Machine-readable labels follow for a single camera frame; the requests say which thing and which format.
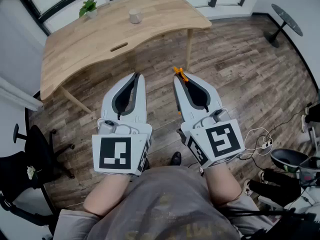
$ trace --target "green plant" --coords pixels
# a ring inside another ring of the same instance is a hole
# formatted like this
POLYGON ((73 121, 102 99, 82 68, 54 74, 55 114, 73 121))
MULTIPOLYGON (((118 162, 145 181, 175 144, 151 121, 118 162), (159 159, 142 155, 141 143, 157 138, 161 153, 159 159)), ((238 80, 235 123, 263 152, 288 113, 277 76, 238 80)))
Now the green plant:
POLYGON ((92 12, 95 9, 97 9, 97 7, 96 7, 97 1, 88 0, 83 3, 84 3, 84 5, 81 7, 81 9, 79 11, 79 18, 82 17, 83 15, 85 15, 86 12, 92 12))

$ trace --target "black round side table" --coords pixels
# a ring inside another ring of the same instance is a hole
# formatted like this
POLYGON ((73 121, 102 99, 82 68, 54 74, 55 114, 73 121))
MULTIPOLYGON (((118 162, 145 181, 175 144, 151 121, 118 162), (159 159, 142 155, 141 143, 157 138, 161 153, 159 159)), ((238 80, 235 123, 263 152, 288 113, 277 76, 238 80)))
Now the black round side table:
POLYGON ((265 37, 265 39, 268 40, 268 42, 276 48, 279 48, 279 42, 277 41, 277 35, 279 34, 279 32, 284 28, 285 25, 288 25, 294 32, 296 32, 299 36, 303 36, 304 34, 302 33, 300 27, 298 26, 298 24, 294 21, 293 18, 291 18, 291 16, 286 13, 282 8, 280 8, 278 5, 276 4, 271 4, 272 8, 274 9, 274 11, 280 16, 281 19, 283 19, 283 23, 281 25, 281 27, 273 34, 270 34, 267 31, 263 32, 263 35, 265 37))

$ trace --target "white cable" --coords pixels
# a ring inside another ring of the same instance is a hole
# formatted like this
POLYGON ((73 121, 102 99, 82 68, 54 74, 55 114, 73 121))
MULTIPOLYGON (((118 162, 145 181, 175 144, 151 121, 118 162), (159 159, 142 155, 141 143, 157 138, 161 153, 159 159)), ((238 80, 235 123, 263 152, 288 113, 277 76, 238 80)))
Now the white cable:
MULTIPOLYGON (((259 129, 263 129, 263 130, 265 130, 267 133, 268 133, 268 138, 270 138, 271 139, 271 149, 267 152, 267 153, 265 153, 265 154, 260 154, 260 153, 258 153, 258 152, 254 152, 254 153, 240 153, 239 155, 253 155, 253 154, 258 154, 259 156, 262 156, 262 157, 264 157, 264 156, 266 156, 267 154, 269 154, 270 152, 271 152, 271 150, 272 150, 272 147, 273 147, 273 143, 274 143, 274 140, 271 138, 271 135, 270 135, 270 133, 265 129, 265 128, 263 128, 263 127, 259 127, 259 128, 255 128, 255 129, 251 129, 250 131, 248 131, 248 133, 246 134, 246 136, 245 136, 245 139, 244 139, 244 148, 245 148, 245 150, 248 150, 248 151, 255 151, 255 150, 260 150, 260 149, 262 149, 262 147, 257 147, 256 149, 250 149, 250 148, 246 148, 246 140, 247 140, 247 138, 248 138, 248 135, 249 135, 249 133, 250 132, 252 132, 252 131, 255 131, 255 130, 259 130, 259 129)), ((264 143, 268 143, 268 141, 265 141, 265 136, 263 137, 263 139, 262 139, 262 141, 264 142, 264 143)))
POLYGON ((83 204, 84 202, 80 202, 80 203, 76 203, 76 204, 70 204, 70 205, 68 205, 68 206, 66 206, 66 207, 64 207, 64 208, 67 208, 67 207, 70 207, 70 206, 77 206, 77 205, 81 205, 81 204, 83 204))
POLYGON ((264 123, 267 121, 267 119, 269 119, 270 117, 273 117, 273 116, 274 116, 274 114, 269 115, 266 119, 264 119, 264 121, 262 122, 260 127, 262 127, 264 125, 264 123))

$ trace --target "wooden floor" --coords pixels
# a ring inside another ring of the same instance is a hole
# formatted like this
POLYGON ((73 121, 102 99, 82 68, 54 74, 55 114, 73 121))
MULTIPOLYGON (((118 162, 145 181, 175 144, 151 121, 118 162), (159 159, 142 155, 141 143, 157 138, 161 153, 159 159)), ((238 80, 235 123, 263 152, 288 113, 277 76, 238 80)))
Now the wooden floor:
MULTIPOLYGON (((283 34, 277 38, 278 49, 263 37, 263 31, 276 29, 266 16, 253 16, 215 20, 210 29, 195 31, 193 35, 189 72, 217 89, 231 118, 238 120, 243 139, 250 129, 271 130, 316 100, 312 80, 283 34)), ((73 171, 75 179, 64 175, 45 185, 57 208, 83 202, 104 177, 93 169, 91 137, 97 133, 105 93, 131 72, 141 72, 145 77, 147 122, 153 128, 148 154, 151 167, 167 165, 175 151, 182 153, 183 165, 196 162, 176 133, 183 121, 173 92, 173 66, 184 66, 186 40, 186 31, 169 33, 140 45, 135 52, 92 65, 75 75, 64 87, 91 109, 91 114, 80 110, 60 93, 44 102, 44 111, 30 113, 30 125, 38 125, 46 137, 51 129, 57 129, 53 138, 55 150, 68 143, 75 144, 74 150, 59 157, 59 161, 73 171)), ((250 135, 246 147, 253 148, 256 137, 262 133, 258 130, 250 135)), ((309 142, 298 144, 296 141, 300 133, 301 114, 272 131, 273 147, 310 154, 309 142)), ((269 155, 253 157, 260 167, 272 166, 269 155)), ((259 171, 251 159, 234 159, 228 165, 241 184, 259 171)), ((190 168, 198 171, 199 165, 196 163, 190 168)), ((70 208, 79 210, 82 206, 70 208)))

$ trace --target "table stand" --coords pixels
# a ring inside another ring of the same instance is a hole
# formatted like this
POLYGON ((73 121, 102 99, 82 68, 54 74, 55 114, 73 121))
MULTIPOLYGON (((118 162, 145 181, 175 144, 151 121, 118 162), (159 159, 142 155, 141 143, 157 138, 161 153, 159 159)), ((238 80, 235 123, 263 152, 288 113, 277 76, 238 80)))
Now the table stand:
POLYGON ((79 100, 77 100, 70 92, 68 92, 65 88, 63 88, 62 86, 60 86, 58 88, 62 94, 71 102, 73 102, 74 104, 76 104, 78 107, 80 107, 81 109, 83 109, 84 111, 86 111, 87 113, 91 113, 92 111, 87 108, 85 105, 83 105, 79 100))
POLYGON ((276 40, 276 38, 279 32, 284 28, 285 25, 287 25, 287 23, 283 22, 281 27, 274 34, 270 34, 267 31, 263 32, 265 39, 267 39, 267 41, 275 48, 279 48, 279 43, 276 40))
POLYGON ((186 41, 186 63, 185 63, 185 70, 187 71, 190 66, 190 54, 191 54, 191 40, 192 40, 192 35, 194 33, 193 29, 188 29, 187 30, 187 41, 186 41))

